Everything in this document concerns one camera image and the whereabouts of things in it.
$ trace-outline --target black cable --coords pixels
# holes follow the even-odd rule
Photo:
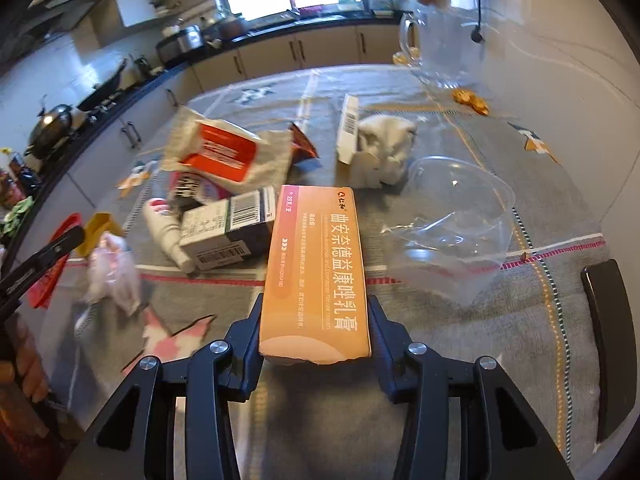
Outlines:
[[[482,43],[484,38],[482,34],[480,34],[480,27],[482,23],[482,7],[480,6],[481,0],[478,0],[478,24],[474,27],[473,32],[471,33],[471,40],[475,43]]]

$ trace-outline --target white plastic tube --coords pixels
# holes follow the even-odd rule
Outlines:
[[[143,214],[149,232],[164,254],[171,258],[182,272],[196,269],[194,261],[179,245],[180,221],[172,213],[164,198],[152,198],[145,203]]]

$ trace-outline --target red plastic object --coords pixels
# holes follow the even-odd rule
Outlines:
[[[62,236],[65,232],[69,231],[72,227],[81,224],[82,217],[80,216],[80,213],[73,213],[69,218],[62,222],[62,224],[60,224],[60,227],[56,229],[56,232],[53,233],[53,236],[49,241],[52,242],[59,236]],[[56,264],[27,291],[27,298],[29,298],[29,302],[33,308],[49,308],[51,295],[58,284],[62,271],[65,269],[66,261],[69,259],[69,256],[69,254],[66,254],[60,258]]]

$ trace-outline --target clear plastic cup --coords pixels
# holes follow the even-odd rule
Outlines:
[[[504,262],[515,195],[479,166],[428,156],[414,162],[382,231],[388,273],[462,305]]]

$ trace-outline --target table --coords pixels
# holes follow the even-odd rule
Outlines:
[[[410,69],[393,66],[270,76],[203,94],[190,107],[256,132],[284,129],[296,121],[320,158],[294,167],[287,181],[331,186],[335,133],[347,93],[359,98],[360,118],[384,113],[414,121],[414,156],[466,160],[495,173],[514,190],[516,227],[507,261],[488,290],[467,308],[386,275],[378,234],[398,190],[359,190],[356,208],[367,292],[377,295],[387,316],[402,322],[414,340],[440,354],[466,361],[484,354],[497,358],[572,470],[578,471],[593,457],[599,396],[598,350],[580,271],[609,256],[585,201],[534,133],[496,103],[490,101],[489,117],[479,116],[453,102],[449,91],[428,88]],[[167,134],[168,128],[154,139],[158,148]],[[527,145],[536,149],[526,150]],[[144,295],[167,330],[175,333],[213,315],[207,342],[225,335],[233,320],[248,313],[261,290],[266,259],[197,278],[178,272],[153,243],[139,215],[144,200],[166,193],[166,180],[167,175],[159,173],[139,193],[120,200],[114,190],[99,209],[111,211],[124,225],[144,279]],[[528,254],[525,261],[523,252]],[[78,298],[84,287],[79,269]],[[84,306],[74,308],[80,312]],[[122,368],[140,352],[143,330],[142,316],[126,319],[109,302],[91,307],[76,326],[74,339],[82,357],[66,374],[82,366],[95,378],[93,390],[74,386],[73,402],[93,397],[85,401],[87,420],[117,386]],[[73,402],[72,408],[82,411]],[[367,360],[331,367],[265,364],[251,400],[233,413],[242,477],[391,478],[404,410],[388,403]],[[447,475],[456,478],[460,418],[453,401],[450,412]]]

